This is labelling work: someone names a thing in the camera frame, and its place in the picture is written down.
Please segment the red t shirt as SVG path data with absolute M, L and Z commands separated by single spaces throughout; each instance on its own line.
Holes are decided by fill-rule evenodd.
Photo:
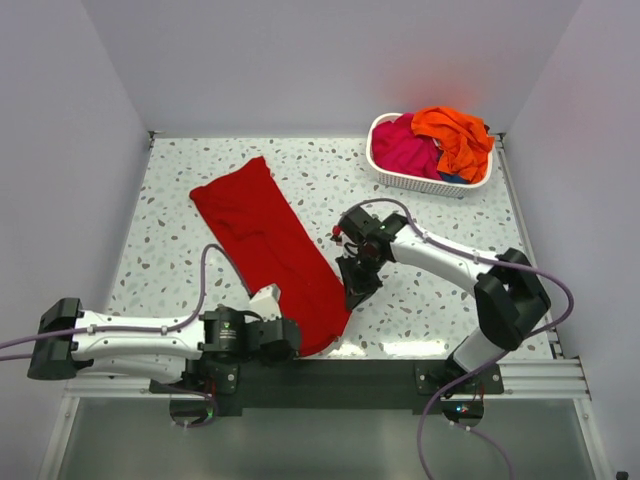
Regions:
M 350 313 L 344 287 L 308 236 L 262 157 L 189 194 L 251 290 L 281 290 L 280 309 L 297 322 L 300 354 L 317 354 L 342 336 Z

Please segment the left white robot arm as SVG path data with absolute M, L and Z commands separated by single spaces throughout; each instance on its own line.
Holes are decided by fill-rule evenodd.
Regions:
M 127 318 L 85 310 L 64 298 L 41 317 L 27 376 L 57 381 L 82 371 L 148 378 L 200 390 L 241 363 L 286 363 L 300 350 L 297 324 L 276 312 L 221 306 L 196 316 Z

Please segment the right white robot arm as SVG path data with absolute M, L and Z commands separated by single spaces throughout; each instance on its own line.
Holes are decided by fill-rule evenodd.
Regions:
M 389 262 L 416 267 L 447 280 L 471 295 L 478 327 L 429 372 L 430 382 L 469 392 L 481 380 L 480 366 L 517 350 L 551 307 L 551 301 L 526 255 L 510 248 L 487 257 L 420 230 L 407 214 L 383 220 L 357 206 L 332 230 L 344 254 L 336 259 L 349 311 L 382 287 L 379 272 Z

